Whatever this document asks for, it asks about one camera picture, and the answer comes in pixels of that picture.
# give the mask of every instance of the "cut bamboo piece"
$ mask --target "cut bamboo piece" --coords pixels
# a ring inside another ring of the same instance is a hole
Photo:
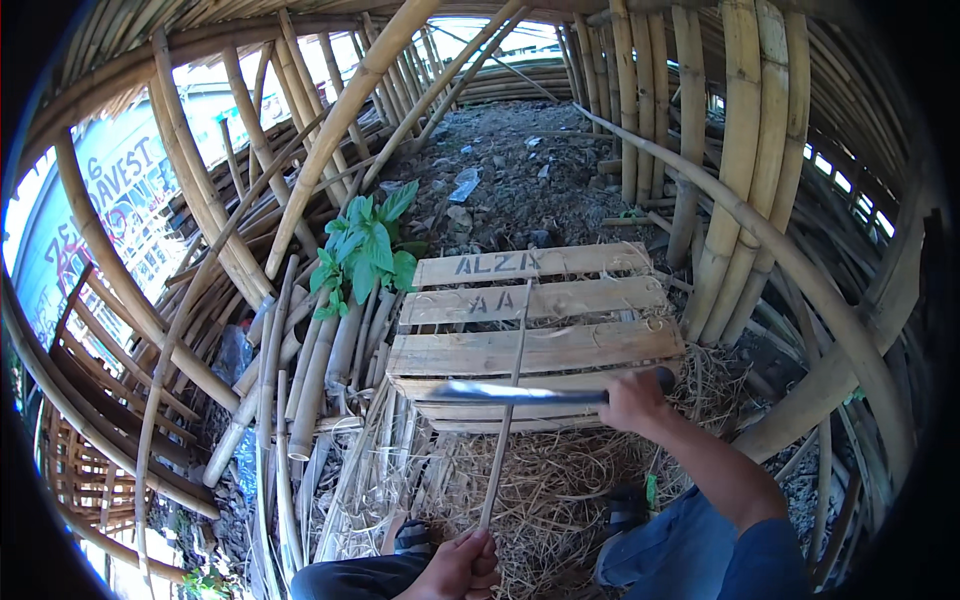
[[[756,12],[753,0],[724,0],[721,13],[727,51],[727,121],[720,181],[737,198],[747,199],[754,176],[760,125],[760,50]],[[688,341],[699,340],[707,324],[739,231],[740,225],[723,206],[713,209],[704,254],[700,259],[697,289],[684,311],[682,327]]]
[[[590,38],[587,33],[587,22],[584,16],[578,12],[573,14],[574,21],[577,24],[577,37],[580,41],[580,53],[583,55],[584,76],[587,80],[587,96],[590,102],[590,112],[600,114],[600,86],[597,82],[596,71],[593,69],[593,48],[590,46]],[[600,126],[592,123],[594,133],[600,133]]]
[[[467,47],[461,51],[459,55],[453,62],[450,64],[450,68],[443,73],[442,77],[433,83],[430,86],[430,89],[426,94],[417,102],[417,105],[410,110],[406,116],[403,118],[403,121],[400,123],[399,127],[396,128],[396,131],[393,135],[390,136],[390,139],[387,140],[386,145],[380,151],[379,156],[376,158],[376,161],[373,163],[373,166],[370,168],[370,171],[367,172],[367,175],[364,177],[363,188],[368,188],[376,176],[380,173],[380,170],[383,169],[383,166],[387,163],[387,160],[393,155],[396,148],[406,137],[407,133],[413,128],[414,123],[420,119],[420,116],[423,115],[427,108],[430,106],[430,103],[440,95],[440,92],[453,80],[453,76],[460,72],[460,69],[467,63],[471,56],[480,48],[480,45],[485,41],[490,39],[493,34],[496,33],[496,30],[507,20],[521,5],[519,0],[511,0],[503,7],[496,15],[491,18],[490,22],[484,26],[483,29],[467,44]],[[426,128],[422,130],[423,134],[429,137],[429,134],[436,128],[434,124],[434,119],[436,123],[440,123],[444,118],[444,114],[447,110],[453,106],[454,100],[456,100],[457,93],[454,91],[447,95],[444,102],[441,104],[440,108],[434,112],[433,117],[430,119],[430,123],[427,124]],[[414,152],[418,152],[419,147],[415,145]]]
[[[810,48],[807,41],[806,17],[796,12],[789,12],[783,21],[786,29],[787,54],[790,58],[789,100],[780,176],[777,180],[773,207],[770,210],[770,223],[780,232],[786,231],[790,214],[793,212],[800,173],[805,161],[806,126],[810,114]],[[722,344],[732,345],[740,338],[740,333],[754,312],[756,301],[760,298],[760,293],[767,283],[773,266],[773,255],[765,248],[760,248],[743,293],[740,294],[740,299],[720,338]]]
[[[666,70],[666,29],[663,25],[663,14],[648,14],[647,26],[650,28],[650,59],[654,67],[654,141],[666,146],[670,124],[670,82]],[[663,198],[663,161],[656,158],[650,197],[654,200]]]
[[[197,219],[198,225],[204,228],[204,235],[207,239],[215,238],[224,224],[227,222],[227,211],[220,204],[220,197],[214,189],[213,182],[210,180],[210,174],[206,171],[204,160],[200,156],[200,150],[197,148],[197,141],[190,132],[190,127],[186,121],[186,115],[183,112],[183,105],[180,103],[180,93],[174,84],[173,67],[170,62],[170,51],[167,48],[167,39],[162,30],[157,30],[153,35],[154,58],[156,61],[156,82],[159,85],[160,95],[163,96],[163,104],[166,110],[158,110],[161,120],[169,119],[169,123],[177,141],[180,143],[180,150],[189,168],[189,173],[182,173],[184,177],[192,177],[198,186],[201,197],[203,198],[206,210],[212,218],[212,223],[207,223],[206,227],[201,224],[201,219]],[[194,217],[199,217],[201,211],[194,210]],[[264,297],[273,292],[273,286],[263,275],[260,265],[250,249],[243,243],[238,235],[234,235],[228,241],[228,247],[236,256],[238,266],[243,270],[244,275],[250,280],[252,289],[246,289],[246,281],[234,280],[237,289],[243,293],[247,303],[251,306],[257,306],[263,301]],[[230,268],[224,265],[228,273]]]
[[[768,0],[756,0],[756,6],[762,70],[760,129],[748,202],[766,218],[770,216],[780,179],[786,135],[789,81],[783,16]],[[754,236],[749,231],[741,229],[723,285],[720,287],[716,303],[700,335],[702,343],[713,344],[720,339],[742,295],[758,251],[759,243]]]
[[[600,45],[600,33],[587,27],[587,38],[590,42],[590,56],[593,58],[593,71],[597,74],[597,97],[600,101],[600,116],[610,121],[610,75],[607,73],[607,61],[603,56],[603,46]]]
[[[333,106],[324,130],[303,163],[297,185],[290,197],[290,203],[283,211],[283,218],[277,227],[276,238],[270,249],[270,256],[267,258],[266,272],[268,274],[275,276],[279,270],[280,260],[290,244],[290,238],[293,236],[294,224],[303,214],[303,209],[310,200],[313,187],[320,179],[320,173],[324,165],[333,156],[334,151],[339,149],[340,139],[347,131],[349,121],[366,102],[387,65],[406,46],[406,42],[413,32],[423,25],[427,17],[436,10],[439,4],[440,0],[407,0],[404,2],[373,44],[370,52],[361,61],[357,69],[358,74],[353,76],[349,85],[344,89],[344,95]]]
[[[654,139],[656,135],[656,109],[654,107],[654,65],[650,52],[650,26],[643,14],[630,15],[630,27],[634,32],[636,48],[636,128],[640,137]],[[653,185],[654,158],[640,149],[636,153],[636,205],[646,206]]]
[[[823,317],[824,322],[826,323],[829,330],[833,333],[837,340],[836,355],[829,357],[829,362],[835,364],[838,370],[834,373],[831,373],[832,380],[830,382],[821,382],[810,383],[808,385],[824,385],[825,383],[829,386],[832,386],[836,380],[840,380],[841,385],[846,385],[851,378],[859,379],[861,387],[868,398],[871,399],[871,407],[874,409],[874,414],[876,416],[877,425],[880,429],[880,433],[883,436],[884,445],[887,448],[888,458],[891,465],[891,473],[893,474],[894,485],[898,490],[902,486],[906,474],[910,469],[910,462],[914,450],[914,442],[912,439],[911,432],[907,431],[905,427],[906,419],[900,416],[900,413],[905,410],[904,406],[899,402],[897,398],[897,387],[894,383],[893,377],[890,374],[890,371],[887,369],[886,365],[883,363],[883,359],[880,353],[877,351],[875,340],[871,339],[871,336],[864,329],[863,325],[860,324],[860,321],[856,318],[855,313],[852,311],[850,306],[847,304],[847,301],[843,299],[827,282],[827,280],[817,271],[816,267],[810,263],[810,261],[797,249],[797,247],[792,244],[786,237],[780,233],[777,228],[775,228],[769,221],[764,219],[757,213],[752,207],[748,204],[741,201],[736,197],[736,194],[727,186],[725,186],[720,181],[714,179],[702,167],[697,167],[696,165],[686,161],[681,156],[676,155],[669,150],[658,146],[657,144],[645,140],[631,133],[625,132],[622,129],[618,128],[616,125],[610,122],[603,122],[601,119],[598,119],[595,115],[589,114],[586,110],[578,108],[587,118],[597,119],[601,125],[605,128],[611,130],[612,132],[620,135],[624,139],[628,140],[632,144],[636,144],[638,148],[645,148],[649,150],[652,154],[655,154],[663,158],[664,162],[672,166],[673,168],[681,171],[691,182],[695,183],[698,187],[704,190],[708,195],[710,195],[715,200],[714,205],[714,215],[719,212],[726,212],[731,214],[732,218],[742,227],[748,228],[750,233],[759,240],[760,244],[770,249],[771,254],[777,259],[777,262],[781,265],[785,272],[787,272],[794,281],[797,282],[797,285],[801,288],[804,295],[810,301],[810,304],[817,310],[817,312]],[[912,209],[919,211],[918,207],[912,207]],[[911,233],[914,233],[911,229],[917,227],[916,222],[921,221],[919,218],[911,222],[907,221],[909,225],[901,227],[901,233],[905,230],[908,231],[906,236],[897,236],[901,240],[897,242],[897,237],[894,238],[895,243],[899,245],[898,253],[892,254],[891,258],[884,257],[885,268],[895,269],[900,266],[900,253],[906,253],[904,248],[909,248],[911,252],[916,252],[919,255],[919,246],[921,244],[919,234],[915,234],[916,237],[913,239],[904,239],[909,238]],[[906,310],[907,314],[912,310],[913,305],[916,303],[917,298],[917,288],[915,287],[916,279],[910,280],[911,276],[901,275],[904,279],[902,285],[897,286],[897,291],[901,293],[901,296],[896,298],[896,302],[891,300],[891,304],[897,304],[897,309],[891,308],[890,305],[886,306],[886,309],[890,310],[890,314],[898,313],[900,310]],[[870,293],[873,292],[876,294],[876,297],[880,295],[879,290],[868,290],[867,298],[870,297]],[[898,319],[900,317],[897,314],[896,317],[891,317],[893,319]],[[900,326],[896,329],[899,331],[902,328],[902,324],[905,323],[906,318],[903,317],[903,320],[900,321]],[[851,371],[845,372],[847,367],[847,361],[851,365]],[[828,360],[821,361],[821,364],[826,363]],[[801,384],[791,392],[791,395],[796,392],[798,388],[804,386],[804,383],[808,380],[811,380],[810,376],[805,377]],[[853,383],[849,388],[845,388],[843,394],[848,394],[850,390],[855,387]],[[836,389],[827,388],[827,391],[837,393]],[[831,397],[829,401],[833,401],[835,396]],[[805,398],[806,401],[813,403],[813,400],[808,396]],[[837,400],[836,404],[830,405],[829,410],[832,410],[836,405],[838,405],[841,400]],[[777,408],[784,405],[784,401],[781,401]],[[824,402],[820,399],[816,401],[818,409],[824,406]],[[795,418],[797,409],[794,407],[792,409],[795,411],[790,417]],[[770,414],[768,413],[766,417],[763,418],[760,422],[765,422],[770,419]],[[823,413],[820,413],[819,410],[813,412],[817,416],[816,421],[818,422],[823,418]],[[750,432],[756,431],[757,426],[754,425],[750,429]],[[793,436],[787,442],[791,443],[793,440],[796,440],[799,436]]]
[[[333,89],[337,92],[337,98],[344,93],[344,78],[340,74],[340,66],[337,64],[337,57],[333,54],[333,46],[330,44],[330,34],[323,32],[322,34],[317,35],[317,40],[320,42],[320,49],[324,54],[324,60],[326,61],[326,70],[330,74],[330,81],[333,83]],[[353,141],[353,146],[357,150],[357,154],[361,159],[370,158],[370,149],[367,148],[367,140],[364,138],[363,134],[360,132],[360,127],[357,125],[356,119],[353,120],[353,123],[349,126],[350,139]]]
[[[634,39],[630,29],[630,17],[627,14],[625,0],[611,0],[610,7],[613,16],[616,70],[617,76],[620,78],[621,127],[630,133],[637,133],[636,67],[634,65]],[[557,30],[557,39],[561,39],[559,29]],[[630,144],[624,144],[622,155],[623,185],[620,188],[620,198],[624,205],[631,206],[636,202],[636,148]]]
[[[326,367],[339,325],[338,315],[327,317],[310,353],[310,364],[303,382],[303,391],[300,393],[300,406],[297,407],[297,417],[290,432],[290,447],[287,450],[288,456],[296,461],[305,461],[310,457],[313,429],[319,413],[324,411]]]
[[[679,6],[673,7],[673,31],[677,39],[677,62],[680,64],[680,156],[695,165],[702,165],[707,126],[707,101],[704,47],[700,36],[700,17],[697,12]],[[696,218],[698,196],[699,192],[689,181],[677,181],[673,233],[670,234],[670,243],[666,251],[667,264],[675,271],[686,264],[686,251],[690,247],[694,229],[699,227]],[[694,264],[699,261],[700,256],[694,254]]]
[[[240,59],[237,56],[236,48],[232,46],[225,48],[222,56],[224,68],[227,70],[230,91],[233,92],[233,101],[236,103],[237,112],[240,114],[240,119],[247,130],[247,135],[250,137],[251,156],[256,156],[261,164],[269,166],[274,163],[274,153],[270,149],[270,142],[267,140],[266,133],[260,127],[260,117],[256,108],[250,102],[250,92],[247,90],[243,73],[240,71]],[[290,188],[283,178],[282,171],[277,170],[270,178],[270,189],[273,190],[276,201],[280,206],[286,206],[290,202]],[[317,239],[302,219],[297,223],[296,234],[307,255],[315,255],[318,248]]]

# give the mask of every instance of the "plant leaf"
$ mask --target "plant leaf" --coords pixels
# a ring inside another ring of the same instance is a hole
[[[373,266],[392,273],[394,271],[394,255],[390,252],[390,233],[382,223],[374,223],[372,235],[366,241],[363,254],[367,256]]]
[[[383,203],[383,210],[380,214],[380,221],[396,221],[403,211],[407,209],[410,202],[417,196],[417,190],[420,189],[420,180],[413,180],[398,189],[390,195],[390,198]]]
[[[353,296],[357,298],[358,304],[363,304],[367,300],[373,289],[373,282],[376,280],[377,270],[370,258],[365,254],[360,254],[356,262],[353,263]]]
[[[421,242],[421,241],[403,242],[402,244],[397,244],[397,247],[400,248],[401,250],[406,250],[407,252],[415,256],[417,260],[419,260],[426,255],[426,251],[427,249],[430,248],[430,244],[428,244],[427,242]]]
[[[397,290],[414,291],[413,281],[416,270],[417,259],[412,254],[403,250],[394,254],[394,287]]]

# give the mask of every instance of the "leg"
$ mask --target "leg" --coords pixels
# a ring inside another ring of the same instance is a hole
[[[607,540],[595,577],[634,584],[625,598],[715,598],[736,543],[736,529],[697,488],[645,525]]]
[[[314,563],[290,585],[294,600],[389,600],[414,583],[430,562],[428,555],[389,555]]]

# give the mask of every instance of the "plastic bag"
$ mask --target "plastic bag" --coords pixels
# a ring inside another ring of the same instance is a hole
[[[480,183],[480,174],[473,167],[469,167],[461,171],[457,179],[453,180],[453,183],[457,186],[457,189],[453,190],[449,199],[451,202],[461,203],[467,199],[467,196],[470,195],[473,188]]]

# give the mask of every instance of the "bamboo strip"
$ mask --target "bamboo strip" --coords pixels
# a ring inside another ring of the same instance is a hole
[[[353,76],[344,89],[344,95],[337,100],[324,130],[317,138],[317,143],[314,144],[314,148],[303,163],[297,185],[291,195],[290,203],[283,212],[274,244],[270,249],[270,256],[267,258],[268,274],[276,275],[279,261],[290,244],[293,225],[303,214],[313,187],[320,178],[323,165],[338,148],[349,120],[356,115],[356,111],[366,101],[376,82],[387,70],[387,65],[406,45],[406,40],[410,39],[413,32],[422,26],[437,6],[439,6],[439,0],[406,0],[373,44],[370,52],[361,61],[357,70],[358,75]]]
[[[738,199],[746,199],[754,176],[760,125],[760,51],[754,1],[724,0],[721,13],[727,48],[727,121],[720,181]],[[740,225],[723,206],[714,208],[700,259],[697,289],[686,305],[681,325],[691,342],[700,339],[707,324],[739,231]]]
[[[747,202],[767,218],[774,204],[783,161],[789,77],[783,15],[768,0],[756,0],[756,6],[761,68],[760,129]],[[701,342],[713,344],[720,339],[743,293],[758,251],[759,243],[754,236],[741,229],[723,284],[700,335]]]
[[[673,7],[673,31],[677,39],[677,62],[680,64],[680,155],[699,166],[704,162],[707,101],[704,47],[700,36],[700,17],[696,11]],[[686,251],[690,247],[694,229],[699,227],[696,219],[698,195],[689,181],[677,180],[674,232],[670,235],[666,251],[667,264],[674,270],[686,264]],[[699,255],[694,254],[694,262],[699,260]]]

